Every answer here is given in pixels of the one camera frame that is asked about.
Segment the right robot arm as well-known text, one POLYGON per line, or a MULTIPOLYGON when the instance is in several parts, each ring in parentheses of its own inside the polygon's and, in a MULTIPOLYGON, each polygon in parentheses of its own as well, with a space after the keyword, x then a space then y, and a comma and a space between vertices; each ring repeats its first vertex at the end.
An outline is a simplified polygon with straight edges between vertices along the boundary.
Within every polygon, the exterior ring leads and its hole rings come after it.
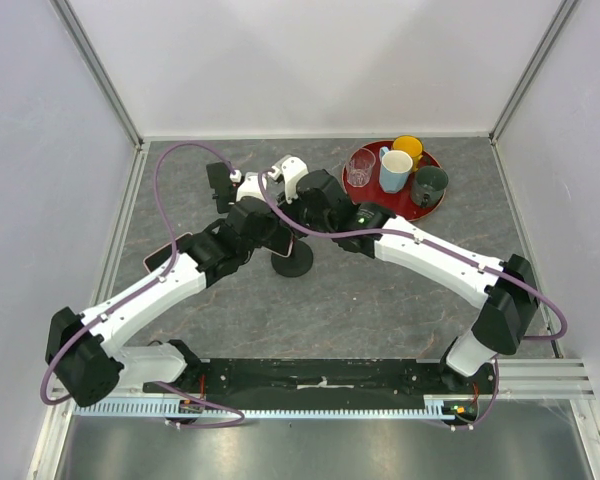
POLYGON ((480 255, 419 229, 379 204, 356 204, 325 170, 290 163, 272 178, 283 183, 278 206, 300 233, 313 231, 345 251, 412 270, 478 309, 475 322, 452 342, 438 368, 445 391, 463 392, 485 362, 517 352, 539 307, 531 293, 537 284, 527 259, 480 255))

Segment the pink-cased smartphone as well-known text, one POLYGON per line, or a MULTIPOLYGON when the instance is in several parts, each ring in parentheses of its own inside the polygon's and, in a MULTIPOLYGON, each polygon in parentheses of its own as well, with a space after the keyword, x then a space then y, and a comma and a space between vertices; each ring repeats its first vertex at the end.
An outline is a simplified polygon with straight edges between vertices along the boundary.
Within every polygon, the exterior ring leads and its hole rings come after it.
POLYGON ((294 235, 285 235, 284 237, 280 237, 275 241, 273 252, 282 258, 288 258, 293 252, 293 245, 294 235))

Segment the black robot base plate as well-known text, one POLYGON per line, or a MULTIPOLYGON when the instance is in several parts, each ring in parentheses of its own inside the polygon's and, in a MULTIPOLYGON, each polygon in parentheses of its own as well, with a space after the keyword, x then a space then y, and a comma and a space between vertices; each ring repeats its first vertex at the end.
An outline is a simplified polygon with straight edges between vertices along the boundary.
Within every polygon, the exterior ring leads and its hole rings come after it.
POLYGON ((464 378, 414 359, 214 358, 186 369, 173 385, 236 409, 419 408, 427 396, 488 395, 494 380, 489 363, 464 378))

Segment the black round-base phone stand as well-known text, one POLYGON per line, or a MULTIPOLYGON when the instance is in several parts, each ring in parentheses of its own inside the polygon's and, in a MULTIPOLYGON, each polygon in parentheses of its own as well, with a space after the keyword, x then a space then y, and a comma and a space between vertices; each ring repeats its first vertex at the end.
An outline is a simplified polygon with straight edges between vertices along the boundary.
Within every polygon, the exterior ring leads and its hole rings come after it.
POLYGON ((313 251, 303 241, 295 241, 288 257, 271 254, 273 270, 285 278, 298 278, 307 274, 313 266, 313 251))

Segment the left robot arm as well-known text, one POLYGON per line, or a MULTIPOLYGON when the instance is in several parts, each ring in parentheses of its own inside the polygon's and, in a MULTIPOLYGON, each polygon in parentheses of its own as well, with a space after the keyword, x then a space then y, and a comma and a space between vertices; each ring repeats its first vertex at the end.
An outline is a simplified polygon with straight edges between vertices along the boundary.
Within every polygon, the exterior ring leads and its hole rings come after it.
POLYGON ((108 396, 120 380, 138 373, 143 382, 166 382, 188 393, 198 367, 172 344, 152 355, 123 352, 125 343, 158 316, 234 274, 255 250, 290 255, 293 234, 262 200, 247 196, 226 217, 165 247, 167 258, 118 295, 81 313, 64 307, 51 318, 45 352, 48 372, 68 398, 88 407, 108 396))

